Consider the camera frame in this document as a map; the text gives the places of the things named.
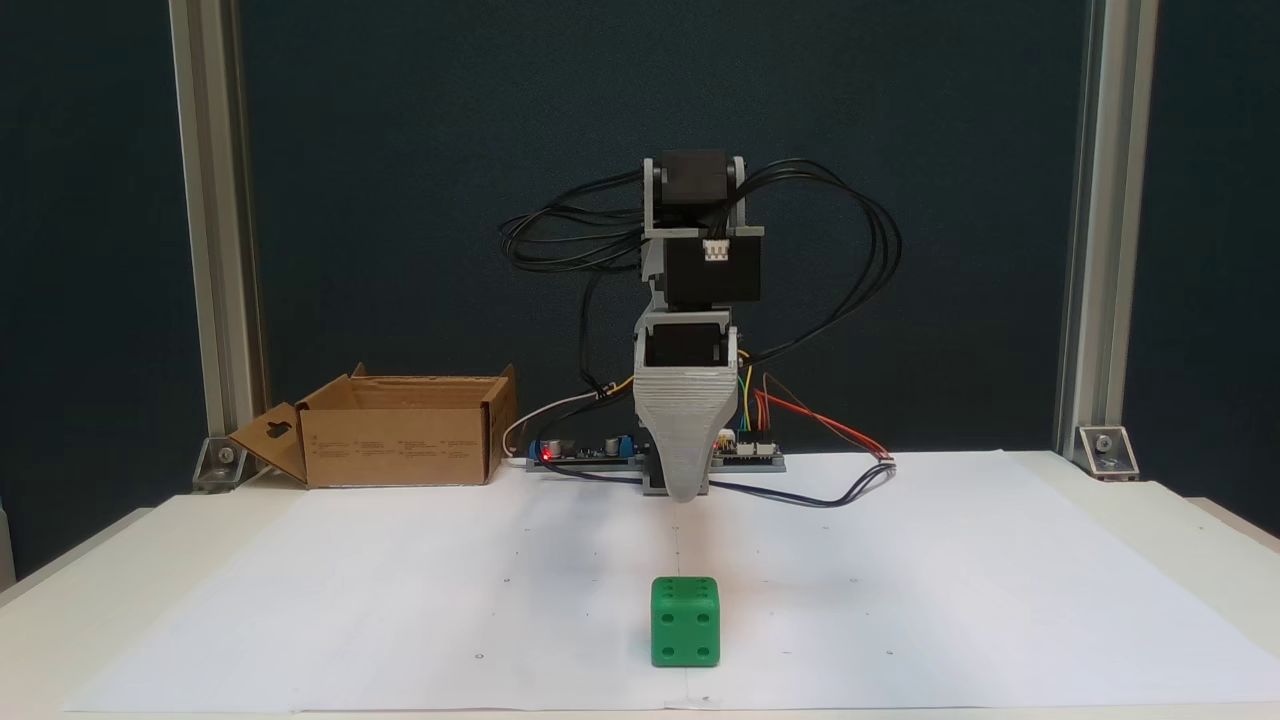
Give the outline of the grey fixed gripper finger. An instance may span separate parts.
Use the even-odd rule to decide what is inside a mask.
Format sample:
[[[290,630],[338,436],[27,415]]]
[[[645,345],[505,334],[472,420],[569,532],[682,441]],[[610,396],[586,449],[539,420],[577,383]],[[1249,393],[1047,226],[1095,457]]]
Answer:
[[[652,437],[643,493],[664,495],[678,503],[705,495],[716,441],[739,406],[739,370],[639,368],[634,402]]]

